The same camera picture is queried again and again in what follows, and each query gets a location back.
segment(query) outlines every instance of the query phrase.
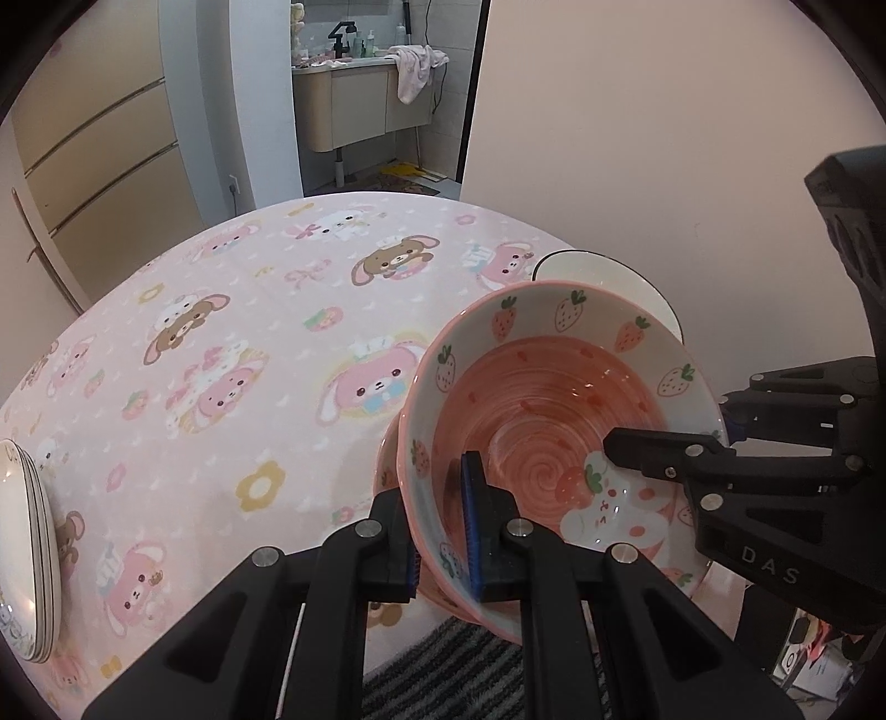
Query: white bowl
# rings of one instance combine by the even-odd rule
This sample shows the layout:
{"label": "white bowl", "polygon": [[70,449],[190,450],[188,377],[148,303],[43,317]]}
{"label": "white bowl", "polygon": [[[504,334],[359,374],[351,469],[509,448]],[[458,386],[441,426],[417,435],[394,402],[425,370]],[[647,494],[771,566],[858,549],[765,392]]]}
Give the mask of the white bowl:
{"label": "white bowl", "polygon": [[521,514],[568,542],[629,542],[687,594],[709,561],[678,518],[679,484],[612,466],[612,427],[725,436],[713,393],[669,330],[597,287],[520,283],[454,318],[418,365],[400,418],[397,475],[424,565],[468,615],[518,641],[514,604],[470,593],[458,460],[479,450],[486,478]]}

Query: soap bottle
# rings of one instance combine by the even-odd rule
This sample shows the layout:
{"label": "soap bottle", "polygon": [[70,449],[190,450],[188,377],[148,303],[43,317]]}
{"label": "soap bottle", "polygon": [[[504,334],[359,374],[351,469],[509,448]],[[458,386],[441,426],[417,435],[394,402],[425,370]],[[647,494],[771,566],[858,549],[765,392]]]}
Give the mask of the soap bottle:
{"label": "soap bottle", "polygon": [[354,55],[354,46],[356,45],[356,42],[354,41],[354,39],[356,38],[356,36],[357,36],[356,32],[349,33],[347,31],[345,31],[345,46],[347,47],[346,53],[349,58],[359,58],[360,57],[359,55]]}

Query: white plate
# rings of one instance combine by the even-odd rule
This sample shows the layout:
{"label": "white plate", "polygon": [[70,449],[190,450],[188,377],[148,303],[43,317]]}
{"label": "white plate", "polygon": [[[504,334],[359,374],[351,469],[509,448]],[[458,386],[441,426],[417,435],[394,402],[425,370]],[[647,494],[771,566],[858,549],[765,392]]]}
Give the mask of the white plate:
{"label": "white plate", "polygon": [[559,250],[541,258],[533,280],[569,280],[601,287],[643,308],[680,342],[683,331],[671,304],[643,275],[618,260],[590,250]]}
{"label": "white plate", "polygon": [[58,565],[58,547],[55,537],[55,524],[52,521],[49,495],[40,482],[34,460],[19,446],[19,453],[29,468],[29,480],[35,491],[35,524],[41,536],[40,575],[43,586],[43,626],[38,626],[38,647],[34,662],[45,662],[49,659],[52,648],[58,641],[61,624],[61,568]]}
{"label": "white plate", "polygon": [[28,487],[15,443],[0,441],[0,633],[25,660],[35,655],[39,617]]}

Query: cable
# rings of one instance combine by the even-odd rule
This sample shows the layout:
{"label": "cable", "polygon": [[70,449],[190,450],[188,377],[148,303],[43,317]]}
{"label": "cable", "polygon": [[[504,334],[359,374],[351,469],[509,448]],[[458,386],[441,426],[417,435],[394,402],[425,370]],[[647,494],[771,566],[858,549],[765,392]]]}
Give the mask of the cable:
{"label": "cable", "polygon": [[[431,44],[431,41],[428,40],[428,14],[431,12],[431,3],[432,2],[433,2],[433,0],[428,0],[427,7],[424,8],[424,44],[425,45]],[[437,93],[433,92],[433,89],[431,89],[431,92],[433,92],[433,95],[434,95],[434,109],[431,110],[431,115],[437,114],[437,108],[440,107],[440,103],[443,102],[443,86],[446,84],[446,73],[448,70],[448,65],[449,65],[449,63],[446,63],[443,66],[443,77],[440,80],[439,97],[437,97]]]}

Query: cartoon bunny print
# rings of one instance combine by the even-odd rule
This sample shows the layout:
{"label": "cartoon bunny print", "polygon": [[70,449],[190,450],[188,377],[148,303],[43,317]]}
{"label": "cartoon bunny print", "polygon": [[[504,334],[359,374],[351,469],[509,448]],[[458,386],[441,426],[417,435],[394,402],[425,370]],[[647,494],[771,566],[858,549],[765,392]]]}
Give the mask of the cartoon bunny print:
{"label": "cartoon bunny print", "polygon": [[208,257],[216,257],[222,253],[233,250],[250,235],[254,235],[261,229],[258,221],[242,223],[230,230],[225,230],[211,238],[204,240],[197,247],[197,252],[191,258],[191,262],[199,262]]}
{"label": "cartoon bunny print", "polygon": [[64,448],[64,436],[60,432],[43,438],[31,456],[37,466],[38,474],[50,480],[55,479],[61,466],[66,464],[70,457]]}
{"label": "cartoon bunny print", "polygon": [[395,245],[380,247],[354,265],[351,281],[360,287],[368,285],[376,275],[394,280],[408,278],[427,267],[434,259],[428,249],[439,244],[439,240],[427,235],[410,235]]}
{"label": "cartoon bunny print", "polygon": [[72,695],[80,695],[84,687],[89,687],[89,675],[83,663],[73,653],[55,652],[50,657],[52,681],[59,690]]}
{"label": "cartoon bunny print", "polygon": [[268,355],[245,340],[208,349],[203,363],[185,370],[183,384],[166,401],[170,435],[199,433],[219,422],[236,409],[267,363]]}
{"label": "cartoon bunny print", "polygon": [[48,397],[53,397],[62,387],[67,386],[81,373],[86,365],[89,346],[92,345],[95,338],[95,335],[83,338],[61,354],[53,368],[49,385],[46,387]]}
{"label": "cartoon bunny print", "polygon": [[426,347],[423,341],[391,337],[353,345],[353,360],[323,389],[317,424],[332,425],[342,414],[365,417],[399,406]]}
{"label": "cartoon bunny print", "polygon": [[178,348],[185,336],[206,322],[206,318],[217,310],[228,307],[228,295],[212,294],[200,298],[196,294],[180,295],[171,305],[166,306],[154,323],[157,333],[148,349],[144,351],[145,365],[153,365],[167,350]]}
{"label": "cartoon bunny print", "polygon": [[97,569],[98,593],[114,635],[124,638],[134,626],[162,629],[169,609],[164,597],[165,559],[166,549],[160,543],[136,543],[122,559],[112,544],[105,547]]}
{"label": "cartoon bunny print", "polygon": [[53,340],[50,348],[47,352],[43,353],[33,365],[31,365],[31,369],[27,371],[27,375],[21,381],[21,390],[24,390],[26,387],[31,387],[40,379],[40,373],[43,371],[43,368],[50,361],[50,355],[52,355],[56,350],[58,350],[58,340]]}
{"label": "cartoon bunny print", "polygon": [[374,208],[370,205],[356,205],[346,210],[329,213],[305,226],[293,225],[285,232],[296,240],[306,238],[347,240],[354,235],[364,234],[363,228],[369,226],[368,216],[372,210]]}
{"label": "cartoon bunny print", "polygon": [[477,274],[481,287],[501,290],[530,278],[532,264],[529,261],[534,256],[529,243],[504,242],[494,250],[474,243],[462,256],[462,265]]}

